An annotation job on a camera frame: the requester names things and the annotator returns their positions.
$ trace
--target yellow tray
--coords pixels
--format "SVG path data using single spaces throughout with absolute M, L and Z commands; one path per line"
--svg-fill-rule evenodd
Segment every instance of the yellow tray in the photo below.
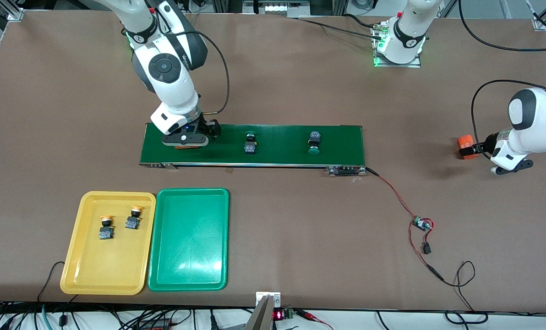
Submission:
M 155 196 L 147 192 L 88 192 L 82 197 L 61 290 L 66 294 L 135 295 L 145 284 Z M 125 228 L 131 205 L 142 206 L 139 228 Z M 98 236 L 102 215 L 113 215 L 114 238 Z

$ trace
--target teal cable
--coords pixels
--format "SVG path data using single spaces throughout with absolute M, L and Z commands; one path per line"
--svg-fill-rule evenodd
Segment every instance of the teal cable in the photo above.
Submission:
M 51 324 L 49 324 L 49 320 L 47 319 L 47 314 L 45 313 L 45 305 L 41 308 L 41 314 L 43 315 L 43 320 L 45 321 L 45 325 L 47 326 L 47 329 L 53 330 L 51 327 Z

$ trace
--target brown tabletop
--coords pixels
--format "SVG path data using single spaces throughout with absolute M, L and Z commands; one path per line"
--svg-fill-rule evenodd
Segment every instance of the brown tabletop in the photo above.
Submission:
M 365 32 L 348 18 L 321 20 Z M 546 33 L 530 21 L 470 25 L 489 42 L 546 47 Z M 473 261 L 476 279 L 463 293 L 475 309 L 546 311 L 546 154 L 531 157 L 533 169 L 501 177 L 484 157 L 454 155 L 456 138 L 472 133 L 476 88 L 501 78 L 546 84 L 546 52 L 489 48 L 457 19 L 437 19 L 421 69 L 375 68 L 369 40 L 285 17 L 201 15 L 196 27 L 229 63 L 221 123 L 362 125 L 367 165 L 437 224 L 428 262 L 452 281 L 461 261 Z M 282 303 L 301 307 L 465 309 L 414 255 L 410 217 L 377 177 L 137 165 L 144 123 L 159 101 L 131 69 L 130 54 L 112 12 L 27 12 L 9 24 L 0 45 L 0 299 L 36 299 L 51 265 L 66 257 L 86 192 L 225 187 L 222 291 L 145 288 L 78 300 L 250 306 L 256 291 L 281 291 Z M 204 110 L 219 108 L 224 70 L 212 48 L 192 77 Z M 509 126 L 506 106 L 520 88 L 482 92 L 482 138 Z M 414 230 L 416 244 L 421 234 Z M 70 298 L 60 273 L 43 299 Z

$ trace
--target green tray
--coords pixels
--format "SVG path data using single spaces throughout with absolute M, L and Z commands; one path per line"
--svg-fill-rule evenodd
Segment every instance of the green tray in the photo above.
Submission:
M 149 289 L 222 290 L 226 286 L 228 240 L 228 190 L 161 190 L 153 226 Z
M 162 144 L 162 133 L 153 124 L 145 129 L 140 165 L 309 167 L 365 166 L 363 130 L 360 126 L 230 125 L 207 146 L 177 150 Z M 320 154 L 308 153 L 311 131 L 322 136 Z M 257 135 L 257 153 L 245 154 L 246 132 Z

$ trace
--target brown table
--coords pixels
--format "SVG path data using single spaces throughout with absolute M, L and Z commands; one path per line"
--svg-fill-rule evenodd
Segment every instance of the brown table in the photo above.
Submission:
M 348 18 L 322 21 L 364 32 Z M 493 43 L 546 47 L 529 21 L 470 25 Z M 476 309 L 546 311 L 546 154 L 502 177 L 484 158 L 453 154 L 456 138 L 471 133 L 476 88 L 499 78 L 546 84 L 546 52 L 488 48 L 457 19 L 437 19 L 421 69 L 374 68 L 367 39 L 285 17 L 201 15 L 197 28 L 229 63 L 231 98 L 219 121 L 362 125 L 367 165 L 436 221 L 428 262 L 451 281 L 472 260 L 476 279 L 463 292 Z M 214 50 L 192 76 L 204 110 L 220 107 L 225 80 Z M 506 106 L 519 88 L 482 92 L 482 138 L 509 125 Z M 131 69 L 112 12 L 28 12 L 9 24 L 0 46 L 0 299 L 36 298 L 51 265 L 65 259 L 84 193 L 213 186 L 231 193 L 222 291 L 78 300 L 250 306 L 256 291 L 270 290 L 301 307 L 464 309 L 411 251 L 410 218 L 377 177 L 143 168 L 143 124 L 157 105 Z M 421 232 L 414 237 L 419 244 Z M 45 300 L 70 298 L 60 272 Z

